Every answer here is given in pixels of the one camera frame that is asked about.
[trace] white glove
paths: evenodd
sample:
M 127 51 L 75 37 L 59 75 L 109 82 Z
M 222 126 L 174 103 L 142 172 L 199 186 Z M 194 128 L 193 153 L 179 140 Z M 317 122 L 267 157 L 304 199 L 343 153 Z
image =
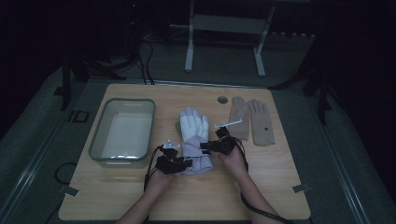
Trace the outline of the white glove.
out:
M 192 167 L 182 172 L 185 175 L 195 175 L 208 172 L 213 169 L 209 151 L 202 151 L 201 143 L 207 143 L 209 123 L 207 116 L 201 118 L 198 109 L 187 107 L 180 111 L 180 128 L 183 138 L 183 156 L 186 160 L 192 160 Z

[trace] small round object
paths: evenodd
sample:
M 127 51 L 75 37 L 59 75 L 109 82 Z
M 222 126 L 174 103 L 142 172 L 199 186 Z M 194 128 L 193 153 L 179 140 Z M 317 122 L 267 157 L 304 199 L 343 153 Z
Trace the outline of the small round object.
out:
M 219 96 L 218 102 L 224 105 L 224 104 L 227 104 L 228 99 L 225 96 Z

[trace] human hand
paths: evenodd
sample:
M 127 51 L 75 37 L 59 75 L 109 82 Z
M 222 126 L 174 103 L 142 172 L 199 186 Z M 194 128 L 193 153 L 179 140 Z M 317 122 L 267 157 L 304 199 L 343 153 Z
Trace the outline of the human hand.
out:
M 172 181 L 179 175 L 180 173 L 165 175 L 161 170 L 157 170 L 149 178 L 145 191 L 159 197 L 166 191 L 170 183 L 172 183 Z
M 235 146 L 230 154 L 225 155 L 221 152 L 212 152 L 213 155 L 223 163 L 224 168 L 236 179 L 242 175 L 247 175 L 248 170 L 241 150 Z
M 202 116 L 201 119 L 201 114 L 199 110 L 195 109 L 192 111 L 195 122 L 199 125 L 197 125 L 197 135 L 199 137 L 200 143 L 207 143 L 208 141 L 208 136 L 209 136 L 209 121 L 206 115 Z

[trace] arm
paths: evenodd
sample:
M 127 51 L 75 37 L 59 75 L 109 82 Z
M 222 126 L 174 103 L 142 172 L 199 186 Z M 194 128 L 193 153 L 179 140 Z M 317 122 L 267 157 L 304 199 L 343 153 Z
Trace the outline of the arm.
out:
M 245 162 L 242 157 L 241 152 L 238 148 L 234 148 L 229 155 L 224 155 L 222 153 L 215 153 L 223 163 L 227 171 L 235 179 L 242 194 L 245 196 L 246 200 L 253 207 L 261 209 L 262 211 L 277 215 L 276 210 L 269 204 L 264 196 L 262 196 L 260 190 L 257 188 L 254 181 L 251 179 L 248 171 L 245 167 Z M 262 216 L 253 211 L 248 210 L 250 220 L 253 224 L 265 223 L 265 224 L 279 224 L 281 222 L 271 219 L 269 217 Z
M 166 188 L 176 175 L 164 175 L 161 171 L 156 171 L 149 179 L 143 195 L 132 205 L 132 207 L 118 220 L 117 224 L 142 224 L 149 215 L 152 207 L 163 195 Z

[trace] dark background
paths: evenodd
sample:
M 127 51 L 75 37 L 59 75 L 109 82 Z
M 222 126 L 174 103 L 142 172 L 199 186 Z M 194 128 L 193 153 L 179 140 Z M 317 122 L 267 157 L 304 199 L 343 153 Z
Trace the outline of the dark background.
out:
M 1 1 L 0 136 L 43 81 L 62 65 L 65 52 L 79 49 L 106 60 L 114 50 L 124 53 L 125 46 L 109 43 L 125 38 L 120 30 L 130 21 L 143 21 L 164 37 L 170 23 L 188 24 L 189 4 L 184 0 L 94 2 Z M 250 5 L 254 1 L 244 2 L 244 7 L 235 7 L 236 1 L 203 0 L 200 4 L 197 10 L 208 14 L 221 8 L 224 15 L 262 15 L 260 7 Z M 396 201 L 396 3 L 366 0 L 344 5 L 319 0 L 313 4 L 280 4 L 271 32 L 317 36 L 306 64 L 329 71 L 329 82 L 340 105 Z

